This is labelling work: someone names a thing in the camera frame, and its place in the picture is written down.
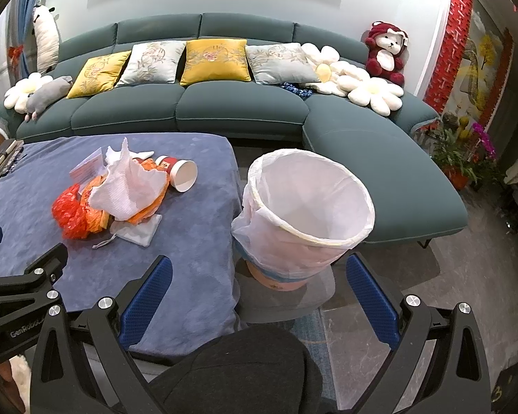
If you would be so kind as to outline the potted flower plants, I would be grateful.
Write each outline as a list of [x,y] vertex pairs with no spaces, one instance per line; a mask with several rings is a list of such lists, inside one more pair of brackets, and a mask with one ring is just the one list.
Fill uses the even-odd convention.
[[445,114],[421,132],[428,142],[431,159],[456,191],[468,185],[478,190],[498,178],[497,151],[484,126],[468,116]]

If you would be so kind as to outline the grey drawstring pouch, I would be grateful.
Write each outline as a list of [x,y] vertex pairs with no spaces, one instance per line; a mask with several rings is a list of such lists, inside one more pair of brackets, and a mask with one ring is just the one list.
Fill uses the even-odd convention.
[[122,239],[132,244],[147,248],[163,219],[161,214],[154,214],[138,224],[127,221],[114,220],[109,228],[110,236],[92,246],[92,249],[100,249],[110,244],[115,239]]

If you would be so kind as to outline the red wall decoration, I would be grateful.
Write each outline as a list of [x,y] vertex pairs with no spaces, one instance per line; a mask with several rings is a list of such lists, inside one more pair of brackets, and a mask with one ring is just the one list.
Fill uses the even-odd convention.
[[458,76],[470,31],[473,0],[450,0],[443,43],[424,101],[442,114]]

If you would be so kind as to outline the white flower cushion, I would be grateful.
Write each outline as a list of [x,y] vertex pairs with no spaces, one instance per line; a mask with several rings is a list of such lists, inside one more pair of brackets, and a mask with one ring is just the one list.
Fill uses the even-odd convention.
[[359,66],[343,61],[330,46],[319,50],[313,43],[301,45],[307,62],[315,72],[318,82],[306,87],[322,95],[346,97],[359,107],[370,107],[377,114],[388,117],[401,109],[404,89],[382,78],[373,78]]
[[42,75],[38,72],[31,73],[26,79],[20,79],[5,93],[4,108],[13,109],[19,114],[25,114],[30,95],[52,80],[52,76]]

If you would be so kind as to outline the red monkey plush toy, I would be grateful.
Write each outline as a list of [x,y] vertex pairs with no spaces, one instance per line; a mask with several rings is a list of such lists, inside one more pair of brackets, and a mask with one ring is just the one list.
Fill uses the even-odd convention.
[[364,40],[368,47],[365,69],[370,76],[403,87],[405,78],[402,74],[402,55],[407,50],[408,42],[409,37],[401,28],[389,22],[374,21]]

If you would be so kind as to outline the white paper leaflet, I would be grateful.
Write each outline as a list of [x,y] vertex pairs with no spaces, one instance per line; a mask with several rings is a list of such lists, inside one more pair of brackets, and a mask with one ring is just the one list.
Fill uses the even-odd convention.
[[105,158],[102,148],[98,148],[75,166],[69,177],[73,184],[79,184],[84,188],[94,178],[106,173]]

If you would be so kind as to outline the orange plastic bag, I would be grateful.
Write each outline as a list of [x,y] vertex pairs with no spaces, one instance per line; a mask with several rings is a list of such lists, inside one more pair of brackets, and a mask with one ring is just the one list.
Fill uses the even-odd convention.
[[147,158],[146,160],[135,159],[135,162],[138,162],[140,166],[142,166],[143,169],[147,171],[156,170],[163,173],[165,182],[161,192],[158,194],[155,200],[150,205],[141,209],[141,211],[137,212],[133,217],[130,217],[128,222],[131,224],[141,223],[142,221],[146,220],[147,218],[155,214],[160,205],[162,204],[163,198],[165,197],[167,189],[170,185],[170,176],[167,172],[166,167],[162,165],[157,165],[156,162],[154,162],[151,158]]
[[63,230],[64,238],[85,239],[108,227],[110,215],[104,210],[92,208],[88,203],[92,190],[104,181],[105,175],[92,178],[82,191],[79,184],[74,184],[54,201],[52,217]]

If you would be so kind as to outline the blue floor rug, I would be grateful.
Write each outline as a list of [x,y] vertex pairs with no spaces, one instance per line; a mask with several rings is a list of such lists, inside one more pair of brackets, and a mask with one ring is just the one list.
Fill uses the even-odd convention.
[[322,311],[317,308],[306,316],[281,323],[280,327],[301,341],[320,369],[323,377],[322,413],[336,412],[337,397]]

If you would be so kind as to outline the blue curtain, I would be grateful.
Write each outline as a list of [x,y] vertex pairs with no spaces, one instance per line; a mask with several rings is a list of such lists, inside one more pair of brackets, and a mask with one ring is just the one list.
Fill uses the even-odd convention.
[[30,74],[25,56],[25,43],[32,25],[32,11],[36,3],[37,0],[15,0],[13,3],[13,23],[10,29],[12,42],[8,48],[8,58],[13,73],[20,79],[27,78]]

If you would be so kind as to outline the red paper cup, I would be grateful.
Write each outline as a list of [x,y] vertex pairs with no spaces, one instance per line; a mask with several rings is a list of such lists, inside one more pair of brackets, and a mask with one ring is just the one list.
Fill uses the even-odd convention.
[[198,168],[194,161],[163,155],[155,160],[155,164],[167,172],[170,184],[179,193],[189,191],[196,182]]

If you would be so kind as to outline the right white flower cushion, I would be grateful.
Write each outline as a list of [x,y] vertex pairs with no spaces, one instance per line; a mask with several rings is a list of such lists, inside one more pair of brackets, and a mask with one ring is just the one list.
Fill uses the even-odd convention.
[[388,117],[401,109],[404,89],[382,78],[373,78],[359,66],[343,61],[330,46],[319,50],[313,43],[301,45],[307,62],[315,72],[318,82],[306,87],[322,95],[346,97],[359,107],[370,107],[377,114]]

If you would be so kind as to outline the left white flower cushion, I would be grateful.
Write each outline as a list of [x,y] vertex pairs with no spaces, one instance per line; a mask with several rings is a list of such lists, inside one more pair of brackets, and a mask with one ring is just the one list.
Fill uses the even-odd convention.
[[20,79],[5,93],[4,108],[13,109],[19,114],[25,114],[30,95],[52,80],[52,76],[42,75],[38,72],[31,73],[26,79]]

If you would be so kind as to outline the white plush alpaca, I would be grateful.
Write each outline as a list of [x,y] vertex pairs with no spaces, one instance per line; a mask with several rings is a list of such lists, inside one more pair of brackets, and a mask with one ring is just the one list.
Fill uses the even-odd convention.
[[52,70],[59,62],[59,30],[54,8],[36,5],[32,11],[33,34],[37,47],[37,71]]

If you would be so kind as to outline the white paper towel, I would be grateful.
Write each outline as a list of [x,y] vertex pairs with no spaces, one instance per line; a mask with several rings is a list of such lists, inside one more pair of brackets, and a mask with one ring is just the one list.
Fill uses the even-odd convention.
[[147,171],[134,162],[127,137],[121,143],[118,160],[111,162],[106,169],[105,181],[92,190],[88,203],[118,221],[128,221],[150,205],[165,182],[163,173]]

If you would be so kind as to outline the yellow cushion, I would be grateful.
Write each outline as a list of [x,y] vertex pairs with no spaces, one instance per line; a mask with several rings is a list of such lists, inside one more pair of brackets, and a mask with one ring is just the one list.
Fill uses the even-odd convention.
[[112,90],[130,56],[131,51],[125,50],[88,59],[66,97],[91,97]]
[[250,82],[246,39],[201,38],[186,43],[186,61],[180,84],[210,80]]

